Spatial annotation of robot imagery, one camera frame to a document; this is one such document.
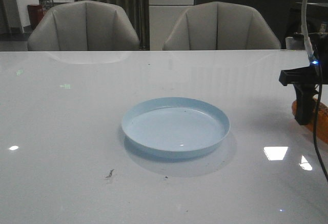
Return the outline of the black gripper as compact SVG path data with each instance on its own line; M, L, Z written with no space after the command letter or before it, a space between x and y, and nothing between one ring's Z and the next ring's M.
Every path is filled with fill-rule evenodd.
M294 84L296 93L294 117L300 125L307 125L312 119L316 103L313 97L318 93L315 85L327 85L327 33L311 33L310 39L314 53L309 58L309 66L282 70L279 76L279 82L283 86Z

